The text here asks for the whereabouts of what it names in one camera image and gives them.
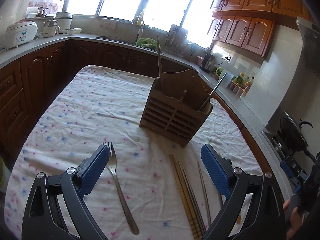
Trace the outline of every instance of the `floral tablecloth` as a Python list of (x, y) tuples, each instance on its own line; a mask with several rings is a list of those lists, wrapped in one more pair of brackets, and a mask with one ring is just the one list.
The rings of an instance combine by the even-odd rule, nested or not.
[[(185, 148), (140, 128), (153, 80), (90, 65), (55, 99), (25, 142), (9, 180), (4, 218), (18, 239), (21, 239), (24, 209), (36, 174), (43, 171), (51, 176), (77, 167), (103, 142), (114, 144), (118, 179), (140, 230), (138, 236), (131, 233), (112, 175), (105, 168), (84, 201), (108, 239), (193, 239), (169, 154), (174, 154), (186, 169), (207, 228), (197, 161), (201, 163), (212, 219), (220, 206), (218, 192), (201, 162), (202, 145), (210, 143), (222, 157), (230, 158), (234, 167), (241, 167), (249, 174), (262, 174), (238, 127), (214, 99), (211, 99), (212, 113)], [(242, 218), (249, 201), (250, 196), (242, 208)], [(62, 196), (59, 203), (70, 232), (77, 235)], [(241, 224), (236, 224), (233, 232), (240, 227)]]

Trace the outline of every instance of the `metal screw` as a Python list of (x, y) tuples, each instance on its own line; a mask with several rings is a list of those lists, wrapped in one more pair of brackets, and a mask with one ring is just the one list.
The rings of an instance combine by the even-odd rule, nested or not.
[(37, 175), (37, 178), (38, 179), (41, 179), (41, 178), (43, 178), (44, 177), (44, 173), (43, 172), (40, 172), (38, 175)]
[(270, 172), (266, 172), (264, 175), (265, 175), (267, 178), (272, 178), (272, 174), (271, 174)]
[(75, 168), (69, 168), (69, 169), (67, 169), (67, 173), (68, 173), (68, 174), (75, 173), (75, 171), (76, 171)]
[(234, 168), (233, 170), (235, 172), (235, 174), (241, 174), (242, 170), (240, 168)]

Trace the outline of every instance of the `power cord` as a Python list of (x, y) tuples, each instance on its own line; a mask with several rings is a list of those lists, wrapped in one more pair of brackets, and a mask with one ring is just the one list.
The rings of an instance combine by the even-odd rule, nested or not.
[[(224, 63), (226, 60), (227, 60), (227, 59), (225, 58), (222, 63)], [(221, 65), (222, 63), (220, 63), (220, 64), (213, 64), (213, 65), (214, 65), (214, 66), (219, 66), (219, 65)]]

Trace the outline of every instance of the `electric outlet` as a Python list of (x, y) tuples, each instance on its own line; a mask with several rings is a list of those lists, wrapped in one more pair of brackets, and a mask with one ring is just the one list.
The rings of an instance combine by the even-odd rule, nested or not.
[(231, 60), (231, 56), (228, 55), (228, 54), (223, 54), (222, 58), (225, 59), (225, 60), (227, 60), (227, 61), (230, 61), (230, 60)]

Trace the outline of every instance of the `gray countertop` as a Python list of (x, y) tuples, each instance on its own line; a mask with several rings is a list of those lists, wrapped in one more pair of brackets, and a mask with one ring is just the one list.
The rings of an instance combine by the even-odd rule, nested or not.
[[(108, 41), (108, 40), (101, 40), (96, 39), (97, 34), (88, 34), (88, 33), (81, 33), (78, 35), (69, 36), (67, 34), (60, 34), (55, 35), (51, 38), (43, 38), (42, 36), (39, 39), (32, 40), (28, 43), (20, 45), (18, 48), (13, 48), (10, 50), (3, 49), (0, 51), (0, 69), (4, 66), (8, 65), (12, 61), (31, 53), (35, 50), (44, 48), (46, 46), (55, 44), (57, 42), (66, 41), (69, 39), (73, 40), (82, 40), (82, 41), (93, 41), (98, 43), (110, 44), (115, 45), (123, 48), (133, 49), (141, 52), (145, 52), (151, 55), (157, 55), (156, 52), (153, 52), (148, 49), (144, 49), (141, 47), (120, 43), (116, 41)], [(199, 75), (212, 87), (214, 88), (215, 85), (218, 83), (214, 77), (210, 74), (205, 73), (204, 71), (199, 69), (199, 66), (192, 62), (188, 62), (183, 58), (170, 55), (170, 54), (162, 54), (162, 58), (170, 60), (172, 62), (176, 62), (180, 65), (194, 68), (198, 71)], [(225, 101), (225, 103), (233, 110), (233, 112), (238, 116), (247, 130), (250, 132), (252, 137), (255, 139), (257, 144), (259, 145), (261, 151), (265, 155), (276, 179), (280, 186), (281, 192), (283, 194), (284, 199), (290, 198), (292, 195), (292, 189), (290, 187), (289, 181), (287, 179), (286, 174), (280, 168), (280, 162), (276, 157), (274, 151), (270, 147), (269, 143), (266, 141), (264, 136), (261, 134), (262, 131), (265, 130), (263, 124), (259, 121), (259, 119), (250, 111), (250, 109), (229, 89), (224, 87), (219, 87), (217, 89), (217, 94)]]

